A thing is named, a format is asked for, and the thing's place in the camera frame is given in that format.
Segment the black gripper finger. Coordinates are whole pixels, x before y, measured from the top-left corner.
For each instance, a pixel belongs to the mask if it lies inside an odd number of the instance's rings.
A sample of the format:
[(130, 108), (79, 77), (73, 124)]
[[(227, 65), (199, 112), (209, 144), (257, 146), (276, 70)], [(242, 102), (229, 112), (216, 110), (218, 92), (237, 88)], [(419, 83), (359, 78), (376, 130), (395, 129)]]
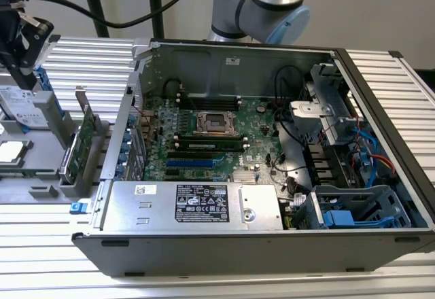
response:
[(21, 72), (19, 66), (16, 64), (16, 61), (9, 54), (1, 53), (1, 64), (8, 70), (9, 74), (13, 78), (13, 80), (17, 83), (17, 85), (23, 89), (27, 89), (26, 77)]
[(21, 35), (24, 50), (20, 55), (20, 88), (23, 90), (32, 90), (37, 80), (33, 74), (35, 64), (43, 50), (44, 44), (54, 30), (54, 25), (48, 20), (38, 17), (32, 17), (25, 13), (19, 13), (22, 25)]

